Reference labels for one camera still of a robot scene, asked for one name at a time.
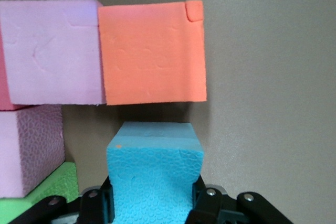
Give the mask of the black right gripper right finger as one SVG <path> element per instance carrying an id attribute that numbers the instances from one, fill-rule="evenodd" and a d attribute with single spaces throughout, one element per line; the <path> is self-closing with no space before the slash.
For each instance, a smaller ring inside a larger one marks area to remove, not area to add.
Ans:
<path id="1" fill-rule="evenodd" d="M 236 199 L 217 185 L 205 185 L 202 177 L 193 184 L 193 208 L 186 223 L 291 223 L 262 195 L 247 191 Z"/>

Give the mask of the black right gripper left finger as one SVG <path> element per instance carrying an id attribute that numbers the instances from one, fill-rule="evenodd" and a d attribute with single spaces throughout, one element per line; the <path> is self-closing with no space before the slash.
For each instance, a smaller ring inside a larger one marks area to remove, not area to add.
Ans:
<path id="1" fill-rule="evenodd" d="M 115 217 L 113 187 L 106 178 L 101 187 L 92 187 L 77 199 L 52 195 L 34 204 L 15 218 L 16 223 L 112 223 Z"/>

